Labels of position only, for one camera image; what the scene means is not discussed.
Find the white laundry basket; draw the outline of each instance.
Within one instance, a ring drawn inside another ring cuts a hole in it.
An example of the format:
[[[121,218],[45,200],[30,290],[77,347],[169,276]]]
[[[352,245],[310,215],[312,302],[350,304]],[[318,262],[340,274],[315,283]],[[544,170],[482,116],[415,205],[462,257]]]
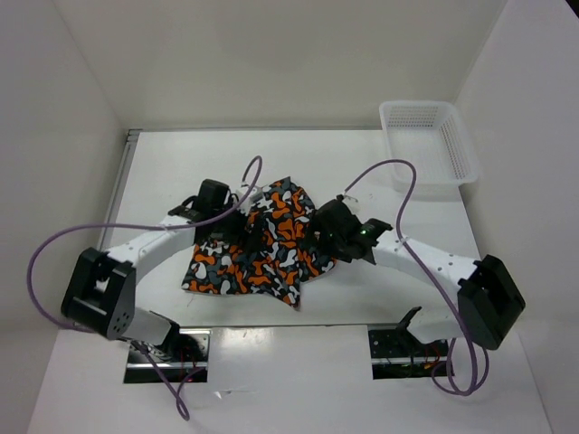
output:
[[[452,104],[387,101],[380,105],[380,119],[389,156],[416,166],[419,190],[472,183],[479,177],[469,133]],[[395,187],[408,187],[408,167],[393,165],[392,174]]]

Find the white table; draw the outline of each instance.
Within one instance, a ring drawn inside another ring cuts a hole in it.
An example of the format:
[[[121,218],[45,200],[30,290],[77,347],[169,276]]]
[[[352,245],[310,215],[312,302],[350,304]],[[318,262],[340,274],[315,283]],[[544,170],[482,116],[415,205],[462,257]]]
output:
[[[134,150],[122,200],[113,206],[119,222],[158,222],[206,177],[236,183],[254,154],[264,157],[264,183],[292,175],[317,204],[384,158],[376,131],[146,133]],[[401,195],[388,185],[379,171],[356,189],[363,217],[394,221]],[[442,249],[477,255],[458,191],[411,203],[404,228]],[[136,233],[111,235],[114,244]],[[466,400],[440,394],[430,379],[372,380],[366,327],[354,323],[397,321],[408,307],[440,303],[413,279],[339,264],[303,286],[302,308],[294,312],[272,297],[184,293],[179,284],[189,258],[178,254],[147,276],[138,303],[182,325],[246,326],[214,328],[208,383],[185,391],[192,421],[178,417],[164,385],[122,384],[125,345],[61,331],[29,433],[550,432],[515,333],[491,354],[487,384]],[[259,325],[293,327],[247,328]],[[463,345],[457,355],[460,380],[468,374]],[[215,395],[228,390],[222,399]]]

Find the robotic arm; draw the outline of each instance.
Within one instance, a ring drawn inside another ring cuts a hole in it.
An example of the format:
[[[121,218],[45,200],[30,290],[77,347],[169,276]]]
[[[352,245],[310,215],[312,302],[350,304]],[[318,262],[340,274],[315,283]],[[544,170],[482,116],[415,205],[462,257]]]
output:
[[[237,197],[247,188],[238,190]],[[256,235],[260,239],[260,234],[245,230],[251,201],[260,197],[258,189],[249,195],[244,212],[232,212],[218,222],[183,229],[184,225],[206,221],[230,209],[236,204],[234,196],[227,185],[205,180],[197,196],[169,211],[158,231],[145,232],[106,251],[85,250],[72,273],[62,313],[109,340],[142,341],[166,354],[178,354],[186,344],[179,334],[179,325],[135,307],[138,282],[163,261],[195,243],[213,239],[249,246],[255,243]],[[403,246],[409,238],[399,239],[391,225],[377,219],[361,223],[355,206],[347,199],[340,195],[315,213],[306,242],[315,243],[334,258],[346,262],[364,259],[431,284]],[[497,349],[525,308],[503,263],[492,256],[482,261],[463,258],[414,240],[412,246],[458,305],[472,340],[484,348]],[[401,325],[423,344],[461,336],[448,308],[417,307]]]

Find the white wall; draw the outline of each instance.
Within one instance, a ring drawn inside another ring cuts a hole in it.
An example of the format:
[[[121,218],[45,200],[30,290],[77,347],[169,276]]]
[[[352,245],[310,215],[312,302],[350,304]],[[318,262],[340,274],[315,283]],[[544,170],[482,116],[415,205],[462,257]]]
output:
[[[520,331],[555,432],[579,420],[578,71],[566,2],[510,0],[457,101],[483,169],[470,221],[527,299]]]
[[[56,334],[26,296],[27,261],[58,229],[102,221],[123,133],[52,2],[0,2],[0,59],[0,420],[17,434]],[[52,312],[74,257],[96,235],[73,235],[41,257],[35,281]]]
[[[505,0],[55,0],[131,127],[379,127],[454,100]]]

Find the camouflage cloth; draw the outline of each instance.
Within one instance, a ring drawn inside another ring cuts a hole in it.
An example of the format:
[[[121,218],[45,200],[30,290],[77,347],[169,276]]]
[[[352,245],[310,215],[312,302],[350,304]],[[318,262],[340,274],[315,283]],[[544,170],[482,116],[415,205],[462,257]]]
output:
[[[236,245],[208,241],[195,245],[183,289],[217,295],[270,294],[299,307],[300,282],[332,269],[335,261],[303,240],[315,206],[303,188],[287,177],[263,187],[248,226],[259,222],[261,250],[245,253]]]

